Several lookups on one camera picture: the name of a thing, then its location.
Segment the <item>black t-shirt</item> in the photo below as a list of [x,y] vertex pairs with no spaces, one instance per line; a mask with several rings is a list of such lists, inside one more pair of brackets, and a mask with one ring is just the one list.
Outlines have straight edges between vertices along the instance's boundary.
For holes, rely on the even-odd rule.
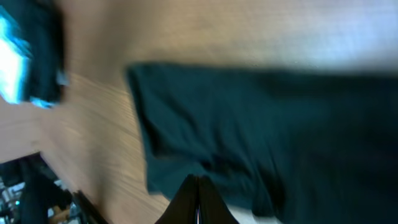
[[397,222],[397,74],[143,62],[126,70],[147,190],[207,176],[282,223]]

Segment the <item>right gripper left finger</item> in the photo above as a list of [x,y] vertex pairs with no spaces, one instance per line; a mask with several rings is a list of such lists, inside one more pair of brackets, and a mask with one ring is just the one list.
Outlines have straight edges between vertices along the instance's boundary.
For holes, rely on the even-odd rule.
[[188,175],[185,178],[169,206],[155,224],[197,223],[197,180],[193,175]]

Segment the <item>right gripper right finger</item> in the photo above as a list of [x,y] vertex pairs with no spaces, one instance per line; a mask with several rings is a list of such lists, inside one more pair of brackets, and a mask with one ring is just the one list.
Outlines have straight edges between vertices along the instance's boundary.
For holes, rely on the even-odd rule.
[[208,177],[198,179],[199,221],[202,224],[238,224]]

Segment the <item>folded light blue printed shirt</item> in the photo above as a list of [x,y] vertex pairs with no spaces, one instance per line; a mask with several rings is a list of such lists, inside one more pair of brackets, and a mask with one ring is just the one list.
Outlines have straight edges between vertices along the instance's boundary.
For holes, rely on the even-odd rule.
[[17,16],[1,6],[1,97],[15,105],[23,100],[32,53]]

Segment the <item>folded black shirt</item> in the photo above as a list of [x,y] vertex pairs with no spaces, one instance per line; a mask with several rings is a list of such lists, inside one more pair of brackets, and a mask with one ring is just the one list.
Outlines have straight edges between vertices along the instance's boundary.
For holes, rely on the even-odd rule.
[[1,0],[1,6],[17,16],[30,43],[32,60],[21,103],[54,107],[66,84],[63,18],[56,1]]

